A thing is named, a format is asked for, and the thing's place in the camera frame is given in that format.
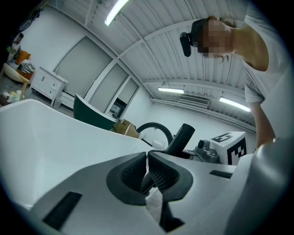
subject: white cabinet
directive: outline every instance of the white cabinet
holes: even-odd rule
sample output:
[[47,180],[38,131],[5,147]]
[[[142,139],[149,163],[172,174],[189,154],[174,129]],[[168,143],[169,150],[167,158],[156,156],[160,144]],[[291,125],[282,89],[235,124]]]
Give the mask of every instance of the white cabinet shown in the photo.
[[67,80],[56,75],[52,71],[40,67],[33,77],[30,89],[40,92],[42,95],[51,99],[51,106],[56,97],[61,95],[62,89],[67,84]]

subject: door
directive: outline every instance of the door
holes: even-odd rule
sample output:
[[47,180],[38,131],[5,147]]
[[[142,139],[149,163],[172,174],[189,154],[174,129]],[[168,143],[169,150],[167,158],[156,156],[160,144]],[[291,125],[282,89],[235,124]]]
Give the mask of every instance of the door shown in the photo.
[[59,63],[56,72],[68,81],[68,93],[85,97],[111,59],[88,38],[82,39]]
[[101,81],[89,103],[99,111],[105,112],[110,101],[127,77],[128,74],[116,64]]
[[124,103],[128,104],[137,88],[138,85],[134,83],[132,79],[130,79],[121,91],[121,93],[119,94],[118,98]]

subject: floor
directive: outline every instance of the floor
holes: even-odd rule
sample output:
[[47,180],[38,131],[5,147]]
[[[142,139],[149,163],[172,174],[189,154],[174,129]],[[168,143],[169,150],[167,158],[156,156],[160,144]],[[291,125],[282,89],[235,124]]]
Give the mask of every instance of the floor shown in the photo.
[[[2,95],[3,92],[11,92],[11,91],[14,91],[16,92],[17,90],[21,90],[22,89],[22,86],[23,84],[22,83],[19,83],[19,82],[16,82],[10,78],[8,78],[5,74],[2,76],[2,78],[0,79],[0,95]],[[33,99],[33,100],[37,100],[37,101],[40,101],[42,102],[43,104],[46,104],[48,106],[50,106],[51,104],[51,101],[50,99],[48,99],[47,97],[43,96],[42,94],[40,94],[39,92],[37,91],[32,91],[30,90],[29,88],[27,88],[26,90],[26,93],[24,95],[25,99]],[[65,114],[65,115],[68,115],[70,117],[74,117],[74,112],[63,107],[63,106],[60,106],[59,108],[56,108],[56,107],[52,107],[53,109]]]

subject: ceiling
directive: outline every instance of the ceiling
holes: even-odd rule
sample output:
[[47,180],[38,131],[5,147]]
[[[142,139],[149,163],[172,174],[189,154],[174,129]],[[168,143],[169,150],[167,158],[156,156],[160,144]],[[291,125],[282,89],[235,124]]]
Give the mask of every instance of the ceiling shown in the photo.
[[[109,27],[104,24],[116,0],[50,0],[49,4],[90,30],[114,51],[144,84],[152,101],[210,116],[255,133],[252,113],[219,102],[220,97],[246,104],[242,59],[184,56],[179,36],[190,32],[196,19],[231,14],[241,25],[248,0],[130,0]],[[207,100],[158,91],[182,88]]]

